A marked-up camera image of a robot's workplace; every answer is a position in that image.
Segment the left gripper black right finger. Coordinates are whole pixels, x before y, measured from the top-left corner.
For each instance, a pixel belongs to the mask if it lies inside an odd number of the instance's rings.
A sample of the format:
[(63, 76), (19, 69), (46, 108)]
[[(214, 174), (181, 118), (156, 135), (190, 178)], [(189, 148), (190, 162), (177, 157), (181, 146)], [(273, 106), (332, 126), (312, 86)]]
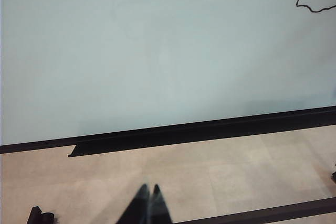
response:
[(158, 184), (155, 184), (150, 200), (150, 223), (172, 224), (172, 219)]

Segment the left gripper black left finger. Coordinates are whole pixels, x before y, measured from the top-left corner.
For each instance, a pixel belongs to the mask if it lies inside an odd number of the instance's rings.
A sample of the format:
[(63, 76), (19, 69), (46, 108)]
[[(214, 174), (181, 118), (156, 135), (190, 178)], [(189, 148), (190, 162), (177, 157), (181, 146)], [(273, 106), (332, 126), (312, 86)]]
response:
[(147, 184), (143, 184), (118, 219), (117, 224), (147, 223), (149, 199), (149, 187)]

